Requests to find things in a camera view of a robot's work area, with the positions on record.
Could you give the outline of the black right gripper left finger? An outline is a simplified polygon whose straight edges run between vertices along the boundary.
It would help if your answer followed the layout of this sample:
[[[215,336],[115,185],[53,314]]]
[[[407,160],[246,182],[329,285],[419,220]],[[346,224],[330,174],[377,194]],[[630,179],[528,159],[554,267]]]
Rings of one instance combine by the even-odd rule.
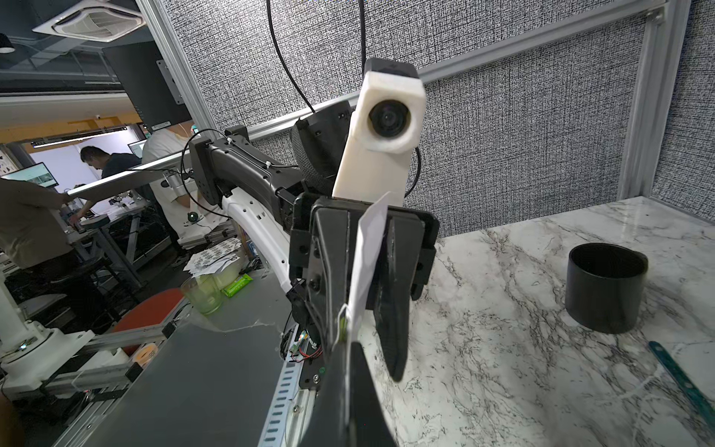
[[[346,446],[348,434],[348,347],[333,348],[323,385],[300,447]]]

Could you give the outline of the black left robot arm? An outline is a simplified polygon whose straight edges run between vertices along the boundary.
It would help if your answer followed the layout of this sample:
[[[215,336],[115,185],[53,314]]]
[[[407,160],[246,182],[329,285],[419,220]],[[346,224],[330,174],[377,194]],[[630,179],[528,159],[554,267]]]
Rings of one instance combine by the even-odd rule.
[[[242,125],[188,146],[201,195],[242,226],[259,251],[277,248],[264,262],[277,271],[295,320],[325,349],[348,298],[357,227],[368,210],[365,202],[331,196],[353,112],[343,101],[297,121],[292,165],[256,149]],[[410,305],[428,284],[438,233],[429,212],[388,209],[367,308],[394,380],[404,375]]]

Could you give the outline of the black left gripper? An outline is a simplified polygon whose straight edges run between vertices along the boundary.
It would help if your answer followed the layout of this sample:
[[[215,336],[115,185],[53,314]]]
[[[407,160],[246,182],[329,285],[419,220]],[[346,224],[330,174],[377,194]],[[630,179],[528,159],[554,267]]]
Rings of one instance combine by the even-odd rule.
[[[295,321],[325,349],[340,338],[358,222],[369,207],[311,193],[293,207],[287,296]],[[366,307],[374,313],[385,366],[395,382],[402,380],[408,357],[410,305],[428,284],[438,233],[439,220],[431,213],[388,208]]]

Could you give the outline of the white fruit sticker sheet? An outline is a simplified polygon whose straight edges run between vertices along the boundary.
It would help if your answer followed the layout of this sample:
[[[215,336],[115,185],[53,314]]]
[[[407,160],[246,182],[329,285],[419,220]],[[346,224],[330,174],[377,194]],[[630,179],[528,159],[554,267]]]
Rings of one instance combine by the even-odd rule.
[[[350,346],[357,339],[368,293],[374,277],[382,240],[387,225],[389,193],[385,193],[363,213],[357,223],[356,252],[353,259],[350,290],[346,313],[346,342]]]

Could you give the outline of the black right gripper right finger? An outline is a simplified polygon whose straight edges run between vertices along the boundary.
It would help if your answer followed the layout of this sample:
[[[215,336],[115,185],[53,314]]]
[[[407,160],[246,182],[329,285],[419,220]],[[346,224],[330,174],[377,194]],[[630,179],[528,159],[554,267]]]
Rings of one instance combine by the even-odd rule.
[[[348,377],[348,445],[395,447],[363,347],[358,342],[350,346]]]

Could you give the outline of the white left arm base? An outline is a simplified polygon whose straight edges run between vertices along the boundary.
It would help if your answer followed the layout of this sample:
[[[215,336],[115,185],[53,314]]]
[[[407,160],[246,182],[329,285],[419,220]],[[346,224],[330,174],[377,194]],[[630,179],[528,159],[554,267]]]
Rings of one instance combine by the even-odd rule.
[[[289,276],[290,237],[257,199],[235,188],[223,198],[223,209],[250,237],[263,260],[276,274],[283,292],[292,288]]]

